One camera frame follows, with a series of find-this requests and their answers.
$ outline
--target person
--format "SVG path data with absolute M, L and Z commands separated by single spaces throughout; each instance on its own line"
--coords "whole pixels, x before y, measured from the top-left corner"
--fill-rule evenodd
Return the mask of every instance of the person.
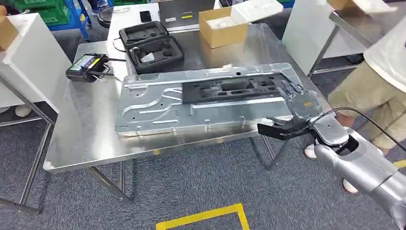
M 91 14 L 93 16 L 99 15 L 100 11 L 108 6 L 107 0 L 88 0 L 91 7 Z
M 333 108 L 351 107 L 362 112 L 373 110 L 372 119 L 396 140 L 406 139 L 406 16 L 381 40 L 364 52 L 362 62 L 329 96 Z M 338 111 L 337 120 L 352 127 L 358 116 L 353 111 Z M 367 129 L 371 142 L 386 155 L 396 144 L 373 124 Z M 316 158 L 314 145 L 304 154 Z M 345 179 L 344 188 L 358 190 Z

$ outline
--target stainless steel table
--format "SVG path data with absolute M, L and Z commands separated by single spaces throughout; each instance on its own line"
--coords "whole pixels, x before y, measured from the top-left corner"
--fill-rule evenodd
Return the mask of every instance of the stainless steel table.
M 209 48 L 199 31 L 175 33 L 173 36 L 182 46 L 185 60 L 183 65 L 166 71 L 288 62 L 307 88 L 318 91 L 266 24 L 251 24 L 244 44 L 216 49 Z M 78 47 L 75 59 L 89 52 L 107 53 L 107 46 L 111 44 L 106 42 L 82 44 Z M 65 105 L 60 111 L 45 158 L 43 166 L 45 170 L 60 173 L 86 169 L 109 191 L 123 201 L 130 202 L 122 192 L 124 164 L 120 170 L 120 188 L 102 175 L 95 166 L 162 154 L 168 150 L 258 135 L 256 126 L 243 126 L 219 129 L 211 132 L 210 135 L 177 132 L 175 135 L 169 133 L 119 137 L 114 131 L 114 124 L 121 86 L 120 81 L 109 77 L 94 83 L 69 81 L 65 93 Z M 324 98 L 320 98 L 320 103 L 325 110 L 330 109 Z
M 356 68 L 358 65 L 317 69 L 339 28 L 343 29 L 349 35 L 358 40 L 364 47 L 369 48 L 389 32 L 400 20 L 402 20 L 403 17 L 405 17 L 406 1 L 393 2 L 388 5 L 391 7 L 397 7 L 398 10 L 373 16 L 363 13 L 360 9 L 333 11 L 329 16 L 329 19 L 335 23 L 335 27 L 324 44 L 323 49 L 317 57 L 308 76 L 311 77 L 313 74 Z

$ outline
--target yellow tape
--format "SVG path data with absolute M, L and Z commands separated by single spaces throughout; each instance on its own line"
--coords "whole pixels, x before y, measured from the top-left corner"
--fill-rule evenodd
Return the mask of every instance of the yellow tape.
M 398 168 L 404 168 L 406 167 L 406 160 L 402 160 L 402 161 L 395 161 L 394 165 Z
M 193 214 L 190 216 L 181 217 L 178 219 L 164 221 L 156 224 L 155 228 L 156 230 L 167 230 L 182 225 L 199 222 L 201 220 L 227 215 L 234 212 L 238 214 L 242 230 L 249 230 L 248 221 L 247 218 L 245 217 L 244 209 L 241 203 Z
M 100 60 L 100 58 L 94 60 L 94 62 L 88 68 L 89 69 L 92 68 L 94 66 L 94 64 L 96 64 L 99 60 Z

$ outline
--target black cable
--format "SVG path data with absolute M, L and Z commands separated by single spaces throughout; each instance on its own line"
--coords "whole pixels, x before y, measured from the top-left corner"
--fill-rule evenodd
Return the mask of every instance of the black cable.
M 385 135 L 387 135 L 394 143 L 396 143 L 396 145 L 398 145 L 401 149 L 403 149 L 403 151 L 406 152 L 406 147 L 404 147 L 399 141 L 397 141 L 394 137 L 392 137 L 386 130 L 384 130 L 382 127 L 380 127 L 379 124 L 377 124 L 376 122 L 374 122 L 374 120 L 372 120 L 371 118 L 369 118 L 369 117 L 368 117 L 366 114 L 364 114 L 363 112 L 361 112 L 361 111 L 359 111 L 359 110 L 357 110 L 357 109 L 354 109 L 354 108 L 350 108 L 350 107 L 340 107 L 340 108 L 332 109 L 332 110 L 330 110 L 330 111 L 328 111 L 328 112 L 322 114 L 321 116 L 319 116 L 318 118 L 316 118 L 316 120 L 310 122 L 310 123 L 309 123 L 308 125 L 306 125 L 305 127 L 301 128 L 301 129 L 299 129 L 299 130 L 297 130 L 297 131 L 295 131 L 295 132 L 289 133 L 289 134 L 296 134 L 296 133 L 299 134 L 299 133 L 305 131 L 306 129 L 308 129 L 310 126 L 314 125 L 314 123 L 316 123 L 316 122 L 317 122 L 318 120 L 320 120 L 321 118 L 323 118 L 323 117 L 325 117 L 325 116 L 327 116 L 327 115 L 329 115 L 329 114 L 331 114 L 331 113 L 333 113 L 333 112 L 340 111 L 340 110 L 351 110 L 351 111 L 354 111 L 354 112 L 360 114 L 361 116 L 365 117 L 368 121 L 370 121 L 372 124 L 374 124 L 380 131 L 382 131 L 383 133 L 385 133 Z
M 118 50 L 118 51 L 120 51 L 120 52 L 123 52 L 123 53 L 127 53 L 127 51 L 125 51 L 125 50 L 120 50 L 120 49 L 118 49 L 117 47 L 115 47 L 114 41 L 117 40 L 117 39 L 120 39 L 120 38 L 118 37 L 118 38 L 115 38 L 115 39 L 113 40 L 113 47 L 114 47 L 114 49 L 116 49 L 116 50 Z

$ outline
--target laptop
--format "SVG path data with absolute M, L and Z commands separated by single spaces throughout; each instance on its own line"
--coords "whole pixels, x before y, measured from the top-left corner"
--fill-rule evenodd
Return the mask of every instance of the laptop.
M 163 0 L 158 3 L 161 23 L 168 29 L 199 24 L 199 12 L 212 10 L 215 0 Z

